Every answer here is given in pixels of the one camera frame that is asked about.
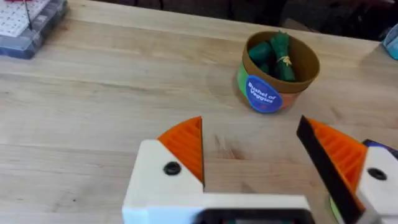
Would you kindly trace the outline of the white orange left gripper left finger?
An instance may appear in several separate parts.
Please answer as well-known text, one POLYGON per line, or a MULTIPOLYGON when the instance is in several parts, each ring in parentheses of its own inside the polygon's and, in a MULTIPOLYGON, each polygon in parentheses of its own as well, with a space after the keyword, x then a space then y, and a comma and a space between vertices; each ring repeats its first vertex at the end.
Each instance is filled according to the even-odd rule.
POLYGON ((202 118, 141 142, 122 206, 124 223, 196 223, 203 193, 202 118))

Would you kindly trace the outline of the white orange left gripper right finger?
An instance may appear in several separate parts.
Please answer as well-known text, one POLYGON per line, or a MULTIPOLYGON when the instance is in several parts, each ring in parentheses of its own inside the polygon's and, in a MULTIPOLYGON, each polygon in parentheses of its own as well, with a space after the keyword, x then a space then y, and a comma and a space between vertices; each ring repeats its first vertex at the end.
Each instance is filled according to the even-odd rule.
POLYGON ((296 131, 338 223, 397 224, 397 150, 302 116, 296 131))

